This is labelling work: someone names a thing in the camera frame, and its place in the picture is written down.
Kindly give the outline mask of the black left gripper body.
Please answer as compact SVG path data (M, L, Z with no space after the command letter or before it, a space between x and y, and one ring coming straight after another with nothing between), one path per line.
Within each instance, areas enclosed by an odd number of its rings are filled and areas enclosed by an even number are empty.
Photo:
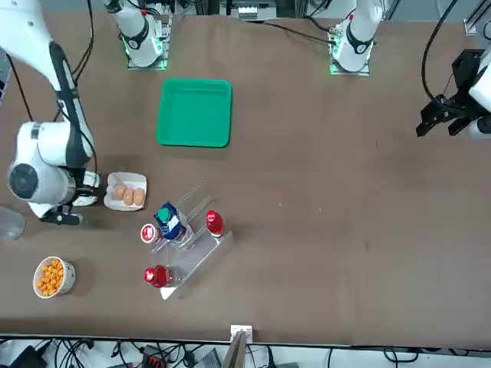
M487 51L465 49L452 63L456 93L453 102L487 102Z

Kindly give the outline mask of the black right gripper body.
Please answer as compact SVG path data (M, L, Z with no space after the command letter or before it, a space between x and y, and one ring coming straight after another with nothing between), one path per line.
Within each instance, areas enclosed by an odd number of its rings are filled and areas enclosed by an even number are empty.
M65 212L63 210L63 206L59 205L48 210L42 217L39 219L41 222L50 223L55 225L80 225L81 224L81 215L74 214L71 212L71 207Z

